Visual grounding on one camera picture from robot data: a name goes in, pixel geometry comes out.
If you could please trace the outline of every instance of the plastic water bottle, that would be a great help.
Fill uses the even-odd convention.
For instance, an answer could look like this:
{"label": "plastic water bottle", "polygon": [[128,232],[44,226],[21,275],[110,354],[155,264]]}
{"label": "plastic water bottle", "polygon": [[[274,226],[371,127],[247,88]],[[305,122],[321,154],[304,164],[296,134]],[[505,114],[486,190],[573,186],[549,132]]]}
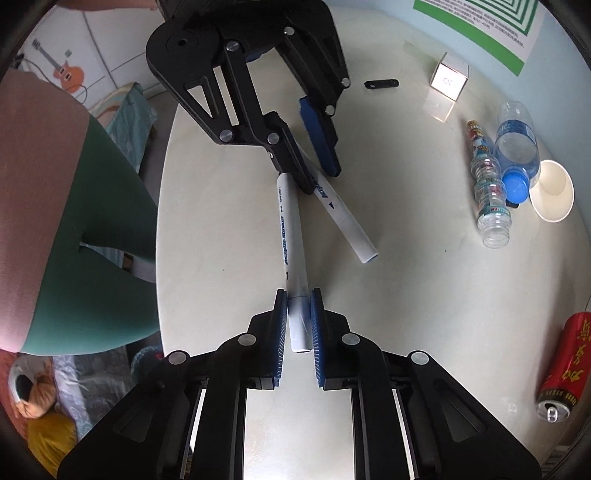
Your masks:
{"label": "plastic water bottle", "polygon": [[473,120],[467,127],[472,142],[470,170],[476,180],[474,198],[478,204],[478,229],[482,242],[488,248],[504,247],[509,242],[511,214],[505,206],[501,168],[478,123]]}
{"label": "plastic water bottle", "polygon": [[523,203],[540,176],[540,153],[527,108],[507,102],[499,113],[494,155],[501,166],[507,199]]}

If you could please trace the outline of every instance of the guitar drawing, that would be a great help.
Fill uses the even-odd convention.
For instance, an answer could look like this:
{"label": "guitar drawing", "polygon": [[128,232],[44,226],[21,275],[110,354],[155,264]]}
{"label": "guitar drawing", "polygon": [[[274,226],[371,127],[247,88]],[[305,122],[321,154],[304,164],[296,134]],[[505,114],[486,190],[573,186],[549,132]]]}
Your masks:
{"label": "guitar drawing", "polygon": [[37,39],[33,40],[33,48],[41,52],[51,65],[53,65],[53,77],[61,83],[61,88],[69,93],[76,93],[84,82],[84,71],[80,67],[70,67],[65,61],[63,65],[58,64],[51,56],[43,50]]}

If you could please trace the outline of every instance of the red can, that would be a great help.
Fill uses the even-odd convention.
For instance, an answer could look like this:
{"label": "red can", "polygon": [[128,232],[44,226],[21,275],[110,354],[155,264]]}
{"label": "red can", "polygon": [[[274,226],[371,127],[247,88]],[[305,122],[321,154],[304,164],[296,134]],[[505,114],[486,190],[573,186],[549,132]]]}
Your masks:
{"label": "red can", "polygon": [[537,412],[554,423],[566,420],[579,402],[591,370],[591,313],[575,313],[566,321],[548,369]]}

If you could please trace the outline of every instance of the white paper cup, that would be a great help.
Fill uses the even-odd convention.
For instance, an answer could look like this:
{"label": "white paper cup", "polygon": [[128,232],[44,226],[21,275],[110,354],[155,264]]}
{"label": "white paper cup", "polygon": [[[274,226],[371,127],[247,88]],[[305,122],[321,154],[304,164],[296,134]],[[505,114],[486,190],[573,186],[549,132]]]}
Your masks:
{"label": "white paper cup", "polygon": [[530,190],[530,200],[542,220],[564,220],[573,208],[574,187],[569,172],[554,160],[540,163],[540,178]]}

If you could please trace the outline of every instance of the stacked plastic bottle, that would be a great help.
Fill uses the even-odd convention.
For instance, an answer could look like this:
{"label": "stacked plastic bottle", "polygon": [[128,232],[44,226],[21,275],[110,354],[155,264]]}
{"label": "stacked plastic bottle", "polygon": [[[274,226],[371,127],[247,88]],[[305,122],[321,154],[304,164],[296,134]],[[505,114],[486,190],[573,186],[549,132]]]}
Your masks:
{"label": "stacked plastic bottle", "polygon": [[501,168],[480,125],[473,120],[468,122],[467,127],[472,142],[470,170],[476,180],[474,198],[478,204],[478,229],[482,242],[488,248],[504,247],[509,242],[511,214],[505,206]]}

